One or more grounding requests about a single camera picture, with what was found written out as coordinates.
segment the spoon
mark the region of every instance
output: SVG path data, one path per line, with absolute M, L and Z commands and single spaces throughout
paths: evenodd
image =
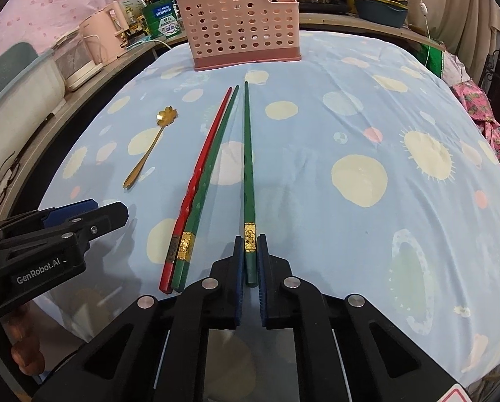
M 173 109 L 172 107 L 167 107 L 164 109 L 162 112 L 159 112 L 157 114 L 157 125 L 161 127 L 157 135 L 155 136 L 155 139 L 151 143 L 151 146 L 149 149 L 146 151 L 144 156 L 140 159 L 140 161 L 136 164 L 134 169 L 131 171 L 129 176 L 126 178 L 126 180 L 123 182 L 123 188 L 128 189 L 130 188 L 138 178 L 140 171 L 142 171 L 142 168 L 144 167 L 147 157 L 151 154 L 153 151 L 153 147 L 161 137 L 161 133 L 163 132 L 164 128 L 170 125 L 171 123 L 174 122 L 174 119 L 178 116 L 178 111 L 176 109 Z

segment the beige curtain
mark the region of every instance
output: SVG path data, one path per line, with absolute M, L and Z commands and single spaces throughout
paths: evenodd
M 420 0 L 409 1 L 408 22 L 426 30 Z M 443 41 L 478 82 L 489 53 L 499 47 L 500 8 L 494 0 L 423 0 L 431 37 Z

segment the metal screw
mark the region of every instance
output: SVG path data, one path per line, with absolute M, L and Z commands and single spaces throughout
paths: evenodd
M 284 286 L 288 287 L 289 289 L 296 289 L 297 287 L 300 287 L 300 280 L 295 276 L 288 276 L 284 280 Z
M 146 309 L 155 304 L 155 299 L 153 299 L 151 296 L 143 296 L 136 303 L 140 308 Z
M 218 287 L 218 281 L 214 278 L 205 278 L 202 281 L 202 287 L 207 290 L 213 290 Z
M 365 304 L 365 299 L 360 295 L 350 295 L 347 299 L 348 303 L 353 307 L 360 308 Z

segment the spoon handle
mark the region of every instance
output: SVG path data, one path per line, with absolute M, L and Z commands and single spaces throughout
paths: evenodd
M 129 174 L 129 176 L 123 182 L 123 188 L 124 189 L 130 188 L 135 183 L 136 179 L 138 178 L 138 176 L 140 174 L 140 171 L 142 170 L 142 168 L 144 167 L 144 165 L 146 163 L 147 157 L 153 151 L 153 147 L 155 146 L 155 144 L 157 143 L 157 141 L 161 137 L 161 133 L 163 132 L 163 130 L 164 130 L 164 127 L 161 127 L 161 129 L 159 130 L 159 132 L 155 136 L 155 139 L 151 143 L 151 146 L 149 147 L 149 149 L 146 151 L 146 153 L 144 154 L 144 156 L 140 159 L 140 161 L 136 164 L 136 166 L 131 171 L 131 173 Z

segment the utensil holder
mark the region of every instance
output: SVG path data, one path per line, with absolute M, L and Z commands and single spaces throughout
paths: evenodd
M 297 0 L 177 0 L 194 69 L 300 60 Z

